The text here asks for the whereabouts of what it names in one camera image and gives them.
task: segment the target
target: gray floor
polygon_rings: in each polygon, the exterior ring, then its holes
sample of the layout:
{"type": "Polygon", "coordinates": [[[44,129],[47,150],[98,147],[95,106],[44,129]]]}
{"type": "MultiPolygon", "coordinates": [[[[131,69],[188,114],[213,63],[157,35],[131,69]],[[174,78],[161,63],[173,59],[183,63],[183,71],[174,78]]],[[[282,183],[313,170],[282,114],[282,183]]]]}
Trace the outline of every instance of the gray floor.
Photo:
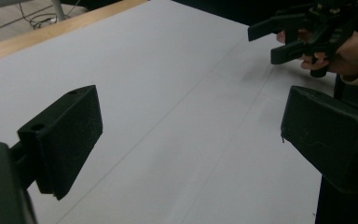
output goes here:
{"type": "MultiPolygon", "coordinates": [[[[74,7],[69,5],[62,5],[63,12],[69,17],[74,17],[87,12],[83,7],[74,7]]],[[[50,18],[54,19],[54,8],[50,0],[33,0],[25,3],[11,5],[7,7],[0,7],[0,41],[11,38],[16,35],[21,35],[27,32],[32,32],[34,27],[32,24],[36,24],[35,28],[38,28],[38,24],[41,27],[47,26],[50,22],[41,22],[50,18]]]]}

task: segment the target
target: human hand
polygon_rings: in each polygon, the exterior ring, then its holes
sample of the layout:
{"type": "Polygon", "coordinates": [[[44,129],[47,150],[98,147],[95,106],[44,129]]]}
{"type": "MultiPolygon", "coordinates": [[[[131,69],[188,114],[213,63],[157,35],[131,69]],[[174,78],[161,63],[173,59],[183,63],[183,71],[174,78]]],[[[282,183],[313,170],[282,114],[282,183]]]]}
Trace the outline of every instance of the human hand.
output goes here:
{"type": "MultiPolygon", "coordinates": [[[[284,31],[278,33],[276,37],[279,42],[284,43],[284,31]]],[[[307,39],[310,38],[310,32],[300,30],[298,32],[298,38],[307,41],[307,39]]],[[[324,52],[316,52],[314,56],[318,59],[314,64],[312,64],[312,57],[310,56],[303,55],[299,58],[299,60],[303,61],[301,67],[309,70],[319,70],[329,65],[329,72],[337,73],[348,78],[358,78],[358,33],[354,32],[353,35],[339,47],[334,57],[326,58],[324,52]]]]}

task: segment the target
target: cable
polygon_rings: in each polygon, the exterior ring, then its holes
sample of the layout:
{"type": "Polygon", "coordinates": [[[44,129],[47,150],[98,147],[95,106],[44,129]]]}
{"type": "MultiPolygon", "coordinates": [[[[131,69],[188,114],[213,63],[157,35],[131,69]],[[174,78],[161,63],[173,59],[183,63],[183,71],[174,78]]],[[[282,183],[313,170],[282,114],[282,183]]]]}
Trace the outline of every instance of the cable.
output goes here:
{"type": "Polygon", "coordinates": [[[75,9],[75,7],[77,7],[77,4],[79,4],[80,0],[77,0],[77,2],[75,3],[75,5],[71,8],[71,10],[68,12],[68,14],[66,14],[67,17],[70,17],[69,14],[71,14],[71,12],[75,9]]]}
{"type": "MultiPolygon", "coordinates": [[[[36,12],[33,12],[33,13],[29,14],[27,17],[32,16],[32,15],[34,15],[34,14],[36,14],[36,13],[38,13],[38,12],[41,12],[41,11],[43,11],[43,10],[46,10],[46,9],[48,9],[49,7],[44,7],[44,8],[42,8],[42,9],[39,9],[39,10],[37,10],[36,12]]],[[[8,23],[6,23],[6,24],[3,24],[3,25],[0,26],[0,29],[6,27],[6,26],[8,26],[8,25],[10,25],[10,24],[12,24],[12,23],[14,23],[14,22],[16,22],[16,21],[20,21],[20,20],[23,20],[23,19],[24,19],[24,18],[21,17],[21,18],[18,18],[18,19],[16,19],[16,20],[14,20],[14,21],[10,21],[10,22],[8,22],[8,23]]]]}
{"type": "MultiPolygon", "coordinates": [[[[75,9],[75,7],[79,4],[80,0],[77,0],[77,2],[75,3],[75,5],[71,8],[71,10],[66,14],[64,15],[66,18],[71,18],[69,16],[69,14],[75,9]]],[[[19,3],[19,6],[20,6],[20,11],[21,11],[21,14],[22,14],[22,17],[28,21],[30,23],[30,25],[34,28],[34,30],[36,29],[39,29],[39,28],[42,28],[46,25],[51,25],[53,23],[57,23],[57,14],[55,13],[46,13],[46,14],[42,14],[42,15],[37,15],[35,17],[32,17],[30,20],[28,20],[25,16],[24,16],[24,12],[22,10],[22,6],[21,6],[21,3],[19,3]],[[54,17],[49,17],[49,18],[45,18],[43,19],[42,21],[36,21],[35,19],[36,18],[40,18],[40,17],[45,17],[45,16],[54,16],[54,17]]]]}
{"type": "MultiPolygon", "coordinates": [[[[80,1],[81,1],[81,0],[77,0],[77,2],[75,3],[75,5],[74,5],[74,6],[71,8],[71,10],[65,15],[67,18],[71,18],[71,17],[69,16],[69,14],[71,14],[71,12],[75,9],[75,7],[77,7],[77,5],[80,3],[80,1]]],[[[30,20],[27,19],[28,17],[30,17],[30,16],[32,16],[32,15],[38,13],[38,12],[41,12],[41,11],[43,11],[43,10],[46,10],[46,9],[52,7],[52,6],[44,7],[44,8],[42,8],[42,9],[39,9],[39,10],[37,10],[37,11],[35,11],[35,12],[29,14],[29,15],[26,15],[26,16],[25,16],[24,11],[23,11],[23,9],[22,9],[21,3],[19,3],[19,6],[20,6],[19,10],[21,11],[22,17],[21,17],[21,18],[18,18],[18,19],[16,19],[16,20],[14,20],[14,21],[10,21],[10,22],[8,22],[8,23],[5,23],[5,24],[1,25],[1,26],[0,26],[0,29],[6,27],[6,26],[8,26],[8,25],[10,25],[10,24],[12,24],[12,23],[14,23],[14,22],[16,22],[16,21],[20,21],[20,20],[26,20],[26,21],[28,21],[28,22],[30,23],[30,25],[31,25],[34,29],[39,29],[39,28],[43,27],[43,24],[51,25],[51,24],[57,22],[57,15],[56,15],[55,13],[47,13],[47,14],[37,15],[37,16],[35,16],[35,17],[32,17],[30,20]],[[47,18],[47,19],[44,19],[44,20],[42,20],[42,21],[34,21],[34,19],[36,19],[36,18],[39,18],[39,17],[42,17],[42,16],[49,16],[49,15],[54,15],[55,17],[53,17],[53,18],[47,18]]]]}

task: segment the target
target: black mechanical claw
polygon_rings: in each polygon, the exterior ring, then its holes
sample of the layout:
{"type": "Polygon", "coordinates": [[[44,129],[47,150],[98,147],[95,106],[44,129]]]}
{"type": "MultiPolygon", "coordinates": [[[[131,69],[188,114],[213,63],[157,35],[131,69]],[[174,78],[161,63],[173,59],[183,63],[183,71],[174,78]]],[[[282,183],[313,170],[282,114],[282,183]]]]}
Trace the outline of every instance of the black mechanical claw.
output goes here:
{"type": "MultiPolygon", "coordinates": [[[[276,16],[261,21],[248,28],[249,41],[264,35],[285,31],[285,45],[271,50],[271,63],[281,64],[302,55],[312,57],[315,63],[316,52],[324,52],[332,59],[338,48],[355,31],[358,20],[358,0],[319,0],[315,4],[291,7],[278,11],[276,16]],[[298,30],[310,31],[307,40],[298,39],[298,30]]],[[[328,67],[313,70],[313,77],[324,77],[328,67]]]]}

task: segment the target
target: white tabletop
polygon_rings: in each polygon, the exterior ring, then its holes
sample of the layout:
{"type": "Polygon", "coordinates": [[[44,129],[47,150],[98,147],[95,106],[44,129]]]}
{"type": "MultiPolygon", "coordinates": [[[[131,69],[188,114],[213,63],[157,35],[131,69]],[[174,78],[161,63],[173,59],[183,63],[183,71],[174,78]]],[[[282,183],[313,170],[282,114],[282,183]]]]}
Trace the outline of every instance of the white tabletop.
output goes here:
{"type": "Polygon", "coordinates": [[[280,137],[292,85],[332,92],[273,35],[151,0],[0,60],[0,142],[95,84],[103,135],[70,193],[29,191],[39,223],[314,223],[321,175],[280,137]]]}

